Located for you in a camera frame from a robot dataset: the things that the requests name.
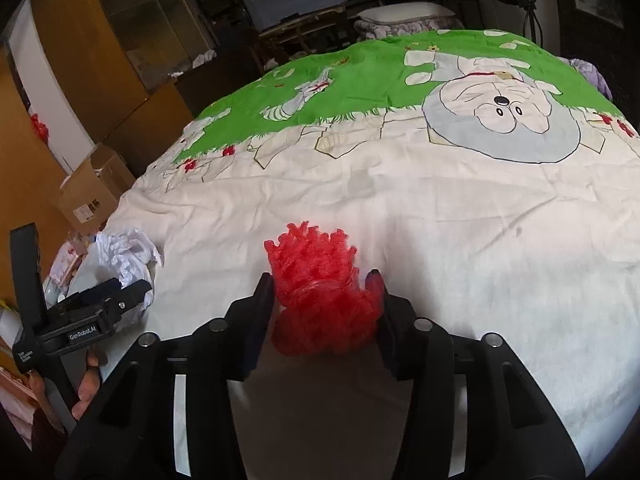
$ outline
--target black plastic bracket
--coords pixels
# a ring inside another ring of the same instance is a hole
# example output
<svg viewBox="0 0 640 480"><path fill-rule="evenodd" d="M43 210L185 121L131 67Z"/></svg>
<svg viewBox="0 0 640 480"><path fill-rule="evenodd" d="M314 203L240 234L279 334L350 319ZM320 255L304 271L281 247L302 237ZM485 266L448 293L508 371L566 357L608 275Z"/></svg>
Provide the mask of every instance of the black plastic bracket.
<svg viewBox="0 0 640 480"><path fill-rule="evenodd" d="M466 377L465 471L457 480L581 480L584 466L553 407L507 342L450 336L388 293L374 270L367 286L383 291L378 347L398 380L414 380L394 480L449 476L454 375Z"/></svg>
<svg viewBox="0 0 640 480"><path fill-rule="evenodd" d="M182 478L175 471L174 387L186 375L191 477L246 478L227 380L255 368L274 301L265 273L250 298L231 304L192 335L160 341L142 334L80 419L56 464L59 480Z"/></svg>
<svg viewBox="0 0 640 480"><path fill-rule="evenodd" d="M37 370L51 380L69 410L78 395L66 374L60 356L89 346L116 332L122 315L139 305L151 285L138 280L125 288L116 278L76 292L47 310L40 278L40 250L35 224L10 234L14 289L22 334L12 353L18 370Z"/></svg>

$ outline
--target pillow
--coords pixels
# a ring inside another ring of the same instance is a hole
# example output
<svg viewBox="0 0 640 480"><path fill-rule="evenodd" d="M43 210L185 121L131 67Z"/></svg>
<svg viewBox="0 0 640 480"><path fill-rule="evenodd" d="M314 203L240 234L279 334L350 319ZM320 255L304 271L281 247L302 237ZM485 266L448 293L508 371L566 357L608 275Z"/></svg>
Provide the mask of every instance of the pillow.
<svg viewBox="0 0 640 480"><path fill-rule="evenodd" d="M409 2L363 10L358 16L367 22L379 25L407 23L434 18L437 16L455 16L456 13L447 7L428 2Z"/></svg>

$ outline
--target human hand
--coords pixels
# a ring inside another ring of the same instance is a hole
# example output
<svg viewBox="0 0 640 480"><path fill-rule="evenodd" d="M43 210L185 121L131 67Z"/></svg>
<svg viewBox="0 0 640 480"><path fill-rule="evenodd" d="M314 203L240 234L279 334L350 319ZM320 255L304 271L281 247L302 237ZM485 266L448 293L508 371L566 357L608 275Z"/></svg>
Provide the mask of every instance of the human hand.
<svg viewBox="0 0 640 480"><path fill-rule="evenodd" d="M80 386L78 387L78 397L80 400L71 409L71 414L76 420L79 420L80 417L84 414L87 407L95 397L95 394L98 392L98 389L100 388L100 372L98 370L98 366L101 364L101 362L97 354L98 352L95 349L91 348L89 348L86 352L87 370L82 377ZM60 418L53 410L53 407L45 394L44 380L36 370L32 370L29 373L29 387L35 394L36 400L38 401L42 411L46 415L50 425L52 425L52 427L54 427L60 433L65 433Z"/></svg>

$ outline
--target white bedsheet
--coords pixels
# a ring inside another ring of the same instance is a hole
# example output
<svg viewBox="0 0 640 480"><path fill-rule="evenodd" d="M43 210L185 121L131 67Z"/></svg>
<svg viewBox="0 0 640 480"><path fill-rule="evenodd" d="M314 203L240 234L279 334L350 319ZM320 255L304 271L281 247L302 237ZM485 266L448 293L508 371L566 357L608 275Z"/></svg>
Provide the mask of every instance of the white bedsheet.
<svg viewBox="0 0 640 480"><path fill-rule="evenodd" d="M164 258L143 326L109 342L106 372L141 332L172 338L222 316L269 270L263 241L309 220L344 229L362 274L380 269L419 315L463 336L501 333L593 470L640 403L640 158L612 133L601 153L580 145L557 164L431 144L420 121L396 133L334 159L311 132L266 169L242 152L214 180L169 192L162 158L106 228L141 228ZM410 384L374 346L305 360L267 342L233 391L251 478L390 478Z"/></svg>

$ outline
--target finger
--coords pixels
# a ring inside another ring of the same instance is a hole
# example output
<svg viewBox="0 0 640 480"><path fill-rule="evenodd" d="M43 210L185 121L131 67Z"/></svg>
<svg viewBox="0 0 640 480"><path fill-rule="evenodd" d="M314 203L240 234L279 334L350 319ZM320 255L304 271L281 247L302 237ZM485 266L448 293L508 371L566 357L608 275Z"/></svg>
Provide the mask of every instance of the finger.
<svg viewBox="0 0 640 480"><path fill-rule="evenodd" d="M78 397L80 400L90 402L100 388L100 374L98 368L89 368L85 373L80 386L78 387Z"/></svg>
<svg viewBox="0 0 640 480"><path fill-rule="evenodd" d="M107 359L107 354L105 354L104 350L98 345L91 346L89 352L93 357L95 357L95 360L89 362L89 354L87 354L87 364L89 366L104 366L109 361Z"/></svg>
<svg viewBox="0 0 640 480"><path fill-rule="evenodd" d="M91 366L93 368L100 366L100 361L98 361L98 356L94 353L94 350L89 348L86 351L86 365Z"/></svg>
<svg viewBox="0 0 640 480"><path fill-rule="evenodd" d="M71 415L75 420L80 420L80 417L84 415L84 412L89 407L90 400L80 400L76 402L76 405L71 408Z"/></svg>
<svg viewBox="0 0 640 480"><path fill-rule="evenodd" d="M37 373L36 370L32 370L29 373L29 387L33 392L33 394L35 395L36 400L40 405L40 409L42 410L44 415L47 417L49 424L59 432L64 433L65 430L62 426L62 422L60 421L60 418L56 415L56 412L54 411L53 406L49 402L49 399L47 399L44 379L40 376L39 373Z"/></svg>
<svg viewBox="0 0 640 480"><path fill-rule="evenodd" d="M44 380L36 370L29 372L29 387L35 394L36 398L45 395Z"/></svg>

